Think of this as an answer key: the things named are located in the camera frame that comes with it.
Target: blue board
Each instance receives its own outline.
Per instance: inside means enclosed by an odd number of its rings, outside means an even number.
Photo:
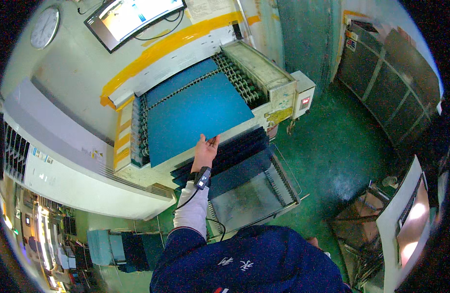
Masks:
[[[217,69],[217,64],[215,64],[215,62],[210,58],[184,69],[180,73],[173,75],[169,79],[149,90],[145,94],[147,106],[150,107],[158,103],[161,99],[184,87],[194,79],[197,79],[215,69]]]
[[[201,133],[211,138],[253,117],[224,73],[206,78],[148,111],[151,166],[194,147]]]

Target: cable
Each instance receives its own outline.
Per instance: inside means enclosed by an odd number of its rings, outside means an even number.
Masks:
[[[222,225],[222,227],[224,228],[224,232],[222,233],[222,238],[220,238],[220,241],[222,241],[222,240],[224,239],[224,236],[225,236],[225,233],[226,233],[225,225],[222,224],[222,223],[220,223],[219,221],[216,221],[216,220],[212,220],[212,219],[209,219],[209,218],[205,218],[205,219],[206,219],[206,220],[209,220],[209,221],[213,221],[213,222],[215,222],[215,223],[219,223],[220,225]]]
[[[183,14],[181,15],[180,22],[171,31],[167,32],[166,34],[163,34],[163,35],[157,36],[157,37],[153,37],[153,38],[146,38],[146,39],[134,37],[134,39],[139,40],[139,41],[150,41],[150,40],[154,40],[156,38],[164,37],[164,36],[172,33],[180,25],[181,21],[183,21],[183,16],[184,16],[184,10],[183,10]]]
[[[166,20],[166,21],[169,21],[169,22],[177,21],[178,18],[180,18],[180,14],[181,14],[181,11],[178,13],[178,16],[177,16],[174,20],[169,20],[168,18],[165,18],[165,20]]]
[[[196,191],[194,191],[193,196],[191,196],[185,203],[183,203],[181,206],[175,208],[175,209],[173,210],[173,214],[174,214],[174,212],[175,212],[177,209],[180,209],[180,208],[184,207],[188,202],[190,202],[191,199],[193,199],[193,197],[195,196],[195,194],[198,192],[198,190],[199,190],[199,189],[196,189]]]
[[[89,12],[90,10],[92,10],[95,6],[98,6],[98,4],[100,4],[100,3],[99,3],[99,2],[96,3],[95,5],[93,5],[93,6],[90,7],[89,9],[87,9],[84,13],[80,13],[80,7],[79,7],[79,8],[77,8],[77,12],[78,12],[78,14],[80,14],[80,15],[84,15],[85,13]]]
[[[190,202],[191,199],[193,199],[193,197],[196,195],[196,193],[197,193],[198,191],[199,191],[199,189],[197,188],[196,191],[194,191],[193,195],[192,195],[185,203],[183,203],[181,206],[179,206],[179,207],[177,207],[177,208],[175,208],[175,209],[173,210],[173,214],[174,214],[174,212],[175,212],[177,209],[180,209],[180,208],[184,207],[188,202]],[[222,241],[222,240],[224,239],[225,233],[226,233],[225,225],[222,224],[222,223],[220,223],[219,221],[216,221],[216,220],[212,220],[212,219],[208,219],[208,218],[205,218],[205,219],[206,219],[206,220],[209,220],[209,221],[213,221],[213,222],[219,223],[220,225],[222,225],[222,227],[223,227],[223,229],[224,229],[224,232],[222,233],[222,238],[220,238],[220,241]]]

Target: finger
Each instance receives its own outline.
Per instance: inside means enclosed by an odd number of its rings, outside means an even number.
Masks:
[[[220,143],[220,135],[217,135],[214,139],[214,144],[213,144],[215,149],[218,148],[219,143]]]

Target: navy jacket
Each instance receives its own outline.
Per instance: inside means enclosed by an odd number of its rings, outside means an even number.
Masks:
[[[194,229],[178,227],[168,236],[150,291],[351,292],[322,250],[280,226],[251,226],[209,245]]]

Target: digital display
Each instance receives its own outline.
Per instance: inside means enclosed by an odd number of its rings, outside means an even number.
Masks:
[[[184,8],[184,0],[114,0],[97,9],[85,25],[112,53],[149,24]]]

